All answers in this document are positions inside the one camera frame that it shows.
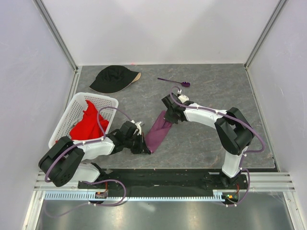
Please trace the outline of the purple spoon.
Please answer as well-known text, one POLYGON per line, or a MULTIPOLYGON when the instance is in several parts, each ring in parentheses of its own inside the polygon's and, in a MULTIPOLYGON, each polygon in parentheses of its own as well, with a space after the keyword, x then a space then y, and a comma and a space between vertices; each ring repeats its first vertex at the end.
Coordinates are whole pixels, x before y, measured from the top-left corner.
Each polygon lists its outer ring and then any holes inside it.
POLYGON ((183 82, 179 82, 179 81, 174 81, 174 80, 168 80, 168 79, 163 79, 163 78, 157 78, 160 81, 166 81, 166 82, 171 82, 171 83, 176 83, 176 84, 180 84, 181 86, 185 87, 185 88, 189 88, 190 87, 190 83, 183 81, 183 82))

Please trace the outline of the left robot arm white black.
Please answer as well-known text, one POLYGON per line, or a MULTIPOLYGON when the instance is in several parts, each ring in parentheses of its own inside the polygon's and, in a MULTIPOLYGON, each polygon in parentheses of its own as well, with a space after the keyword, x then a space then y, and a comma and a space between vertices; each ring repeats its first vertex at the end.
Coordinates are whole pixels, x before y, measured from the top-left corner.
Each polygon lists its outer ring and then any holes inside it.
POLYGON ((108 156, 124 149, 132 154, 151 154, 142 132, 142 123, 126 121, 119 129, 90 140, 73 141, 61 137, 42 157, 38 166, 45 173, 45 182, 62 187, 69 181, 88 181, 94 188, 105 184, 105 176, 98 167, 82 164, 98 156, 108 156))

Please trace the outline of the purple cloth napkin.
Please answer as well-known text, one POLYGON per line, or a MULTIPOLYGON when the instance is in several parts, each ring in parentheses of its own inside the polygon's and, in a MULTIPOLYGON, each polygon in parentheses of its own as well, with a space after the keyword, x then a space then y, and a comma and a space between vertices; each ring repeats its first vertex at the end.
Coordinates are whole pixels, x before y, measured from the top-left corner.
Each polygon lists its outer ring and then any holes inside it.
POLYGON ((150 153, 159 148, 172 127, 172 123, 165 120, 165 114, 166 111, 163 110, 145 136, 145 143, 150 153))

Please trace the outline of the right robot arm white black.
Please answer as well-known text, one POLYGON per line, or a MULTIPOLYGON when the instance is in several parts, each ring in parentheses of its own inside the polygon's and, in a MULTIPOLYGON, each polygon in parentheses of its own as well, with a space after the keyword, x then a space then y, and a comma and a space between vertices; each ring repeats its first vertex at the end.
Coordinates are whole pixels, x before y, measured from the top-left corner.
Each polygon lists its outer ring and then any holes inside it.
POLYGON ((196 122, 216 130, 225 159, 220 172, 220 184, 224 188, 232 188, 237 183, 241 172, 243 153, 248 149, 254 134, 238 122, 244 118, 237 108, 230 110, 214 110, 194 103, 184 95, 174 93, 162 99, 167 111, 165 120, 177 124, 179 121, 196 122))

